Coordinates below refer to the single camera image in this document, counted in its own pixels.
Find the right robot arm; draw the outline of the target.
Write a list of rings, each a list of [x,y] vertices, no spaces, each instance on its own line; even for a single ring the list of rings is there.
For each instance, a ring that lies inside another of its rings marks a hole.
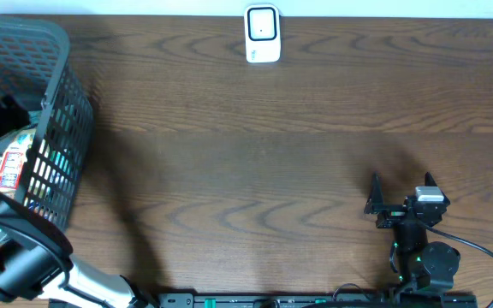
[[[379,177],[372,176],[364,212],[377,217],[377,228],[388,228],[394,235],[389,262],[399,275],[400,284],[389,291],[390,301],[398,304],[407,297],[440,299],[453,287],[460,253],[443,242],[429,242],[427,236],[429,228],[443,219],[449,205],[449,199],[429,173],[424,185],[416,187],[402,204],[387,204]]]

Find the yellow chips snack bag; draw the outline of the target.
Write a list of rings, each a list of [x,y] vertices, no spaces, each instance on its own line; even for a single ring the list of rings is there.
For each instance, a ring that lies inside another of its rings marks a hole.
[[[0,193],[10,198],[15,196],[19,186],[27,151],[33,144],[35,133],[35,128],[22,130],[0,156]]]

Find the dark plastic mesh basket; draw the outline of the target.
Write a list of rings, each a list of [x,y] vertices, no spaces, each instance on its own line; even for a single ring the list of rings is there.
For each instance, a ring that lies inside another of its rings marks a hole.
[[[68,226],[94,126],[69,52],[58,25],[0,16],[0,156],[19,132],[36,129],[13,198],[60,229]]]

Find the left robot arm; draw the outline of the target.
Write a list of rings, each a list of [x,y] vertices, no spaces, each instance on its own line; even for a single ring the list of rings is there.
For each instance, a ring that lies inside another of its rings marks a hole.
[[[76,307],[159,307],[130,280],[75,258],[53,224],[0,193],[0,301],[54,299]]]

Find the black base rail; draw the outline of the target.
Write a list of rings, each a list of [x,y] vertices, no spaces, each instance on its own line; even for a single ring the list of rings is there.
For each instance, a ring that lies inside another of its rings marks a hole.
[[[384,296],[362,293],[324,294],[192,294],[160,293],[157,296],[163,308],[303,308],[303,307],[442,307],[477,308],[472,295],[447,295],[441,298],[406,296],[400,302],[392,302]]]

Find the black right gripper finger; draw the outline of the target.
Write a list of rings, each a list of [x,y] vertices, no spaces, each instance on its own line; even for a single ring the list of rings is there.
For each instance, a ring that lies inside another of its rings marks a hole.
[[[434,177],[432,176],[432,174],[430,172],[425,173],[425,186],[426,187],[432,187],[434,192],[436,192],[437,190],[439,190],[439,192],[440,192],[441,197],[438,197],[438,198],[431,197],[431,202],[438,201],[438,202],[443,202],[445,204],[450,204],[449,198],[443,192],[443,190],[437,185]]]
[[[365,203],[364,213],[374,215],[381,212],[383,207],[382,186],[377,173],[374,173],[371,177],[371,189]]]

